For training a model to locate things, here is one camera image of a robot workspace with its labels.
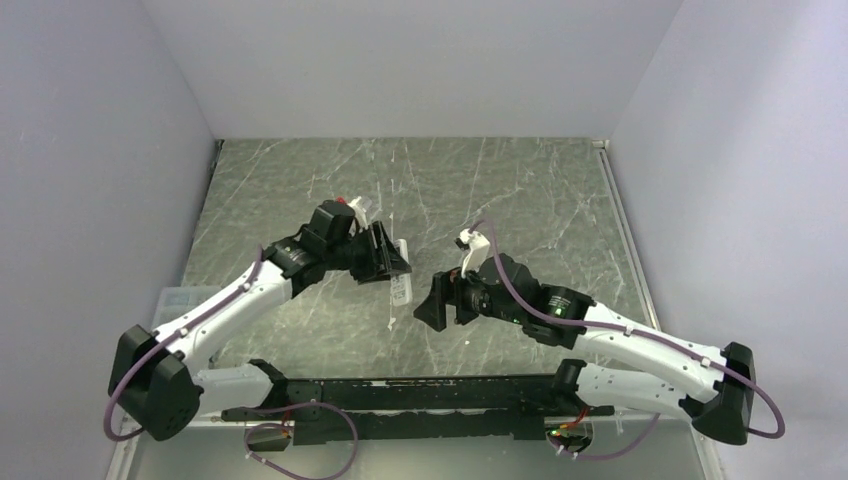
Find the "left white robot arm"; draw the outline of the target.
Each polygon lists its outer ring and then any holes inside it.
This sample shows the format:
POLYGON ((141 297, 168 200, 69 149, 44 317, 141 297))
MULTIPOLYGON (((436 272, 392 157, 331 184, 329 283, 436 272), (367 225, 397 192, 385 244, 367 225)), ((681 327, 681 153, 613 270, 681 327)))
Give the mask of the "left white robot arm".
POLYGON ((262 249, 232 283, 182 316, 147 330, 135 325, 118 340, 103 417, 105 435, 135 437, 113 427, 116 409, 157 441, 172 438, 196 416, 244 409, 264 420, 287 406, 285 376, 264 360, 211 369, 213 354, 236 333, 323 281, 332 271, 358 284, 409 274, 408 245, 392 239, 381 222, 327 238, 308 227, 262 249))

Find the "white remote control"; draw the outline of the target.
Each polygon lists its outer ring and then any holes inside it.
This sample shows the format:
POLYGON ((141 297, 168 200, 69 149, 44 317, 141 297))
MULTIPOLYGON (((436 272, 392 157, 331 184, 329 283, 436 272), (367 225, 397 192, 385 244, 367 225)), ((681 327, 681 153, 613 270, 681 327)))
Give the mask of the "white remote control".
MULTIPOLYGON (((402 259, 407 261, 409 259, 407 241, 405 239, 397 239, 394 241, 394 245, 399 251, 402 259)), ((412 297, 413 288, 411 274, 403 273, 393 276, 390 280, 390 298, 392 305, 395 307, 408 305, 412 302, 412 297)))

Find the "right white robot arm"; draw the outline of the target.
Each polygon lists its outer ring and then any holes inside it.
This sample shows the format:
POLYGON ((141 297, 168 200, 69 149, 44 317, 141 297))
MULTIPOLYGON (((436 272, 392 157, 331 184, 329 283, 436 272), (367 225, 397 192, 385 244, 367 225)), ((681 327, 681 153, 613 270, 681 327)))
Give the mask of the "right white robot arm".
POLYGON ((699 345, 658 332, 587 294, 540 282, 506 254, 470 273, 460 268, 435 273, 413 315, 435 331, 478 317, 503 320, 543 345, 627 365, 626 370, 590 364, 561 369, 550 392, 564 415, 585 407, 624 407, 688 420, 699 433, 725 444, 748 441, 754 400, 748 384, 755 378, 749 347, 699 345), (455 309, 453 320, 448 306, 455 309))

